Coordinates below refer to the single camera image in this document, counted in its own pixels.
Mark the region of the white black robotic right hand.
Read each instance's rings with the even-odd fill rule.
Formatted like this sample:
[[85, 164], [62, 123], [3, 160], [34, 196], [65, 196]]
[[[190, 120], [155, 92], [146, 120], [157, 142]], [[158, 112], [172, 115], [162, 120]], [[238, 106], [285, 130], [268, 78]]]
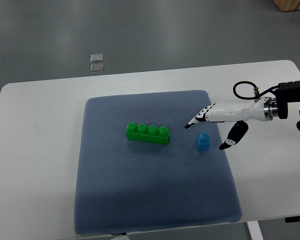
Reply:
[[219, 146], [220, 150], [225, 150], [241, 141], [249, 129], [248, 120], [267, 122], [278, 116], [277, 100], [271, 97], [262, 97], [257, 100], [217, 102], [203, 108], [184, 128], [188, 129], [200, 122], [234, 122], [226, 140]]

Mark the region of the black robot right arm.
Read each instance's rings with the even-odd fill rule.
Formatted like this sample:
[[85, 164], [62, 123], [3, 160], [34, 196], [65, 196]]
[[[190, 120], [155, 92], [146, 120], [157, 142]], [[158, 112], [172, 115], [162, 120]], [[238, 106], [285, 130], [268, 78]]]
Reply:
[[[300, 103], [300, 81], [279, 83], [274, 95], [276, 96], [278, 117], [287, 119], [288, 103]], [[300, 131], [300, 120], [296, 123], [296, 128]]]

